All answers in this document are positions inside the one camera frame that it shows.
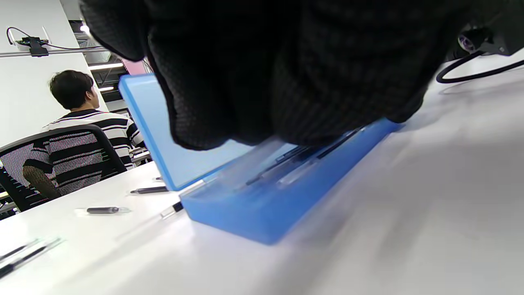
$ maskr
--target mesh chair back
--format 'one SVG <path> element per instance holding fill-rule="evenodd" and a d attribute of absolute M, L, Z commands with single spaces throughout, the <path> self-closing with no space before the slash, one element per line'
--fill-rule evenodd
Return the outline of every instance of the mesh chair back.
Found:
<path fill-rule="evenodd" d="M 95 125 L 24 138 L 0 148 L 0 185 L 21 211 L 48 201 L 24 178 L 24 165 L 44 171 L 62 196 L 126 171 L 102 129 Z"/>

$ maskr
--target office chair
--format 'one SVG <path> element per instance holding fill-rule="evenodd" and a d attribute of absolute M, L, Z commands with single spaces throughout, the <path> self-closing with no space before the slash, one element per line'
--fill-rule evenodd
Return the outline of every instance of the office chair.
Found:
<path fill-rule="evenodd" d="M 45 171 L 45 174 L 60 196 L 126 171 L 109 139 L 95 125 L 60 128 L 21 139 L 0 148 L 0 185 L 22 212 L 49 201 L 23 175 L 23 166 L 29 162 L 35 143 L 45 143 L 49 151 L 52 171 Z M 92 152 L 73 155 L 72 147 L 77 150 L 78 147 L 82 147 L 80 150 L 89 148 Z M 89 177 L 81 182 L 65 182 L 63 165 L 60 165 L 65 158 L 74 158 L 71 162 L 78 165 L 75 171 L 85 173 L 89 170 Z"/>

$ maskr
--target ceiling light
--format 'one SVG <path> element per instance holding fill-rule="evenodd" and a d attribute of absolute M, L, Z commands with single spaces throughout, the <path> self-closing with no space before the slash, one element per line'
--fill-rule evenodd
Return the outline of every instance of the ceiling light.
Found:
<path fill-rule="evenodd" d="M 109 64 L 109 65 L 97 65 L 97 66 L 89 66 L 89 70 L 103 70 L 103 69 L 111 69 L 111 68 L 119 68 L 123 67 L 124 64 L 119 62 L 117 64 Z"/>
<path fill-rule="evenodd" d="M 89 34 L 89 27 L 86 25 L 80 26 L 80 31 L 83 31 Z"/>
<path fill-rule="evenodd" d="M 111 86 L 111 87 L 99 88 L 100 92 L 102 92 L 102 91 L 109 91 L 109 90 L 113 90 L 113 89 L 115 89 L 113 86 Z"/>

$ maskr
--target black glove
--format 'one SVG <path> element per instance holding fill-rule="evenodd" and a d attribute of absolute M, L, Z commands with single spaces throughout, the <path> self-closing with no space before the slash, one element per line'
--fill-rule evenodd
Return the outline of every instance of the black glove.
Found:
<path fill-rule="evenodd" d="M 273 134 L 331 142 L 408 119 L 468 20 L 469 0 L 83 0 L 93 36 L 147 57 L 175 142 L 208 150 Z"/>

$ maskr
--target case lid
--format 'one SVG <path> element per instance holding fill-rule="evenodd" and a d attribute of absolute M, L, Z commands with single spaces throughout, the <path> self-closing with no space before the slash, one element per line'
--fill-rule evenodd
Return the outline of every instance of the case lid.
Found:
<path fill-rule="evenodd" d="M 171 191 L 179 191 L 211 175 L 253 148 L 229 140 L 210 151 L 184 149 L 171 138 L 166 101 L 154 74 L 123 76 L 119 89 Z M 293 147 L 286 144 L 280 150 L 285 153 Z"/>

